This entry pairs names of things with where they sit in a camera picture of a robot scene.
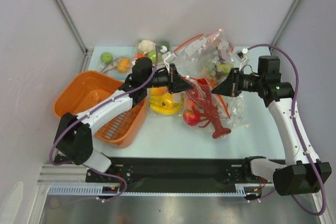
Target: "white cauliflower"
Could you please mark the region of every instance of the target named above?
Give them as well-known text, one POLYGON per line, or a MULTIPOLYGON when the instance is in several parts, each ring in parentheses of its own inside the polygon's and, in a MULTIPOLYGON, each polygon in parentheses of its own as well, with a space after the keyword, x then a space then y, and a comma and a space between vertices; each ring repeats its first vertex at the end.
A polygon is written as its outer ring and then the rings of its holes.
POLYGON ((138 45, 138 50, 143 52, 144 54, 147 54, 148 52, 155 49, 155 43, 150 40, 143 40, 138 45))

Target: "yellow toy fruit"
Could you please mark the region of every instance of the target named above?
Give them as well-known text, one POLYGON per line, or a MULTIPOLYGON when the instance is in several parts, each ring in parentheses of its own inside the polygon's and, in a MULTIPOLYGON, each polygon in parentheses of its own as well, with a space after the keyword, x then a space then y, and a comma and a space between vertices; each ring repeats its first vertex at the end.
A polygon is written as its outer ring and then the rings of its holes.
POLYGON ((182 104, 176 103, 176 106, 173 107, 172 109, 166 109, 165 107, 155 105, 152 103, 150 104, 150 107, 152 110, 154 110, 157 113, 164 114, 164 115, 173 115, 180 111, 182 104))
POLYGON ((149 89, 150 95, 163 95, 164 93, 168 93, 168 89, 166 87, 149 89))
POLYGON ((130 63, 131 63, 131 60, 129 58, 122 59, 117 65, 117 70, 121 73, 127 72, 130 63))

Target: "green apple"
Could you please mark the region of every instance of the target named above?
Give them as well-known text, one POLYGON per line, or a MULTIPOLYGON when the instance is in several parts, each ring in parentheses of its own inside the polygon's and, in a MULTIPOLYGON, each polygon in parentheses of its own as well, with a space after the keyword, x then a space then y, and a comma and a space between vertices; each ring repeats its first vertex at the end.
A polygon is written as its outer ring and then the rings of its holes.
POLYGON ((113 60, 113 57, 110 52, 103 52, 100 59, 104 64, 109 64, 113 60))
MULTIPOLYGON (((155 59, 156 59, 156 51, 152 50, 148 53, 148 58, 150 58, 152 60, 152 63, 155 64, 155 59)), ((159 58, 158 58, 158 62, 162 61, 162 53, 159 52, 159 58)))

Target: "metal frame edge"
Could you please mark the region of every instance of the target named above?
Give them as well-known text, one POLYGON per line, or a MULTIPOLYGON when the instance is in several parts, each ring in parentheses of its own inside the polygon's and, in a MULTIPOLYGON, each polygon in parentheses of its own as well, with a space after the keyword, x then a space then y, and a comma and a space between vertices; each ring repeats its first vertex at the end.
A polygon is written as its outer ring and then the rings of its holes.
POLYGON ((280 40, 280 38, 283 36, 289 22, 291 21, 293 15, 295 14, 295 12, 297 11, 297 9, 299 8, 300 4, 301 4, 302 0, 293 0, 293 2, 291 3, 285 18, 283 19, 283 21, 281 22, 280 27, 278 28, 271 44, 276 46, 278 41, 280 40))
POLYGON ((75 23, 73 22, 73 20, 71 19, 64 3, 62 0, 54 0, 54 3, 56 5, 56 7, 58 8, 58 10, 61 12, 65 23, 67 24, 68 28, 70 29, 72 35, 75 38, 76 43, 78 44, 78 46, 80 47, 81 51, 83 52, 83 54, 86 54, 87 49, 85 47, 85 44, 75 26, 75 23))
POLYGON ((30 211, 29 217, 27 218, 26 224, 40 223, 49 188, 49 185, 38 185, 34 204, 30 211))
MULTIPOLYGON (((311 195, 313 196, 313 200, 314 200, 316 209, 317 209, 317 211, 319 211, 319 209, 321 209, 321 207, 322 207, 322 195, 321 195, 321 192, 318 192, 316 194, 311 194, 311 195)), ((321 224, 334 224, 335 223, 335 219, 334 219, 335 217, 332 214, 331 209, 329 208, 330 205, 331 204, 329 203, 328 198, 327 198, 327 208, 326 208, 326 211, 324 212, 324 214, 322 214, 321 216, 319 216, 321 224)))

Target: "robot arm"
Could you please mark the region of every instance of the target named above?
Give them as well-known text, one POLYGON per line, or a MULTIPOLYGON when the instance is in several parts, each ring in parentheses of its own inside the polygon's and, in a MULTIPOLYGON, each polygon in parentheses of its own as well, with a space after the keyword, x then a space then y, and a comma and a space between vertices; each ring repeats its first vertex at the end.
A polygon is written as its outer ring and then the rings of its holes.
POLYGON ((169 71, 166 68, 157 70, 146 87, 132 92, 145 83, 151 73, 152 61, 149 58, 140 58, 136 61, 125 83, 110 97, 77 115, 67 113, 62 116, 55 141, 73 122, 83 116, 86 118, 65 134, 57 144, 57 149, 74 164, 85 165, 104 173, 110 167, 111 161, 93 148, 92 136, 98 129, 114 117, 138 105, 147 96, 147 88, 168 87, 170 93, 179 93, 193 88, 177 73, 175 64, 170 64, 169 71))
POLYGON ((273 182, 280 195, 316 193, 320 190, 320 185, 306 153, 309 153, 314 161, 323 183, 330 176, 331 167, 328 162, 320 162, 319 156, 312 148, 296 104, 294 116, 307 147, 307 151, 304 151, 292 120, 294 91, 291 84, 280 81, 279 69, 278 57, 259 57, 258 73, 244 74, 240 73, 238 68, 234 68, 227 79, 212 92, 231 97, 238 96, 242 91, 257 92, 276 122, 285 149, 286 165, 279 165, 264 157, 250 157, 247 160, 251 173, 273 182))

